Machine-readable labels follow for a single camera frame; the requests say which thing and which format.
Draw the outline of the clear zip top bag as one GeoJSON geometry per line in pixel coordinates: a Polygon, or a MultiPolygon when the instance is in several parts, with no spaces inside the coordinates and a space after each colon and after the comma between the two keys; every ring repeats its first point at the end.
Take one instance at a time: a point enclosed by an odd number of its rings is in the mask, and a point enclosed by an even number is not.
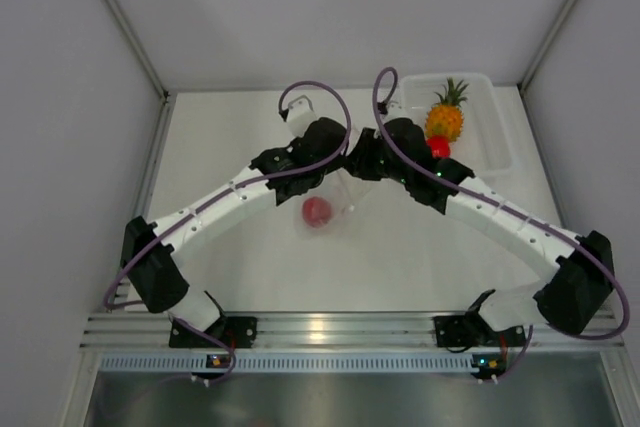
{"type": "Polygon", "coordinates": [[[337,235],[346,228],[373,184],[340,169],[295,201],[293,226],[302,240],[337,235]]]}

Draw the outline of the fake pineapple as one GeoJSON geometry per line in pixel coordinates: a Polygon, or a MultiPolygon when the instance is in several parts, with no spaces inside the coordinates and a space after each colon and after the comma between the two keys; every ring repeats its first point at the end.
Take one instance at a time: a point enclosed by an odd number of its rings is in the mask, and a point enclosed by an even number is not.
{"type": "Polygon", "coordinates": [[[432,105],[425,120],[428,139],[443,137],[449,143],[459,139],[464,127],[462,104],[468,100],[468,87],[464,80],[446,79],[443,91],[436,93],[438,101],[432,105]]]}

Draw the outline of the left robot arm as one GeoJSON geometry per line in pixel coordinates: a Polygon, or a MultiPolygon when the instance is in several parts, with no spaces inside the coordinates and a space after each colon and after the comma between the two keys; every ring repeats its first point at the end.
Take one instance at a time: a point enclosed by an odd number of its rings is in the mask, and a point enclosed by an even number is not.
{"type": "Polygon", "coordinates": [[[351,126],[322,117],[286,147],[263,151],[208,197],[161,219],[138,216],[125,227],[121,261],[138,302],[152,314],[187,321],[204,346],[219,344],[226,323],[219,304],[191,286],[181,269],[209,242],[267,209],[318,187],[342,165],[351,126]]]}

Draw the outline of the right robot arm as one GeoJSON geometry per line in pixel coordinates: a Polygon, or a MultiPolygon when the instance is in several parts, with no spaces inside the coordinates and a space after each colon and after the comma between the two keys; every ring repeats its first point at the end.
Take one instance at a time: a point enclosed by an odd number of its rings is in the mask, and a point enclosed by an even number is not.
{"type": "Polygon", "coordinates": [[[581,236],[548,226],[520,210],[468,167],[433,157],[408,118],[393,119],[385,129],[361,131],[346,160],[352,176],[402,184],[416,202],[474,228],[536,276],[528,285],[483,292],[467,311],[471,339],[488,344],[511,327],[541,323],[581,335],[614,289],[609,239],[597,231],[581,236]]]}

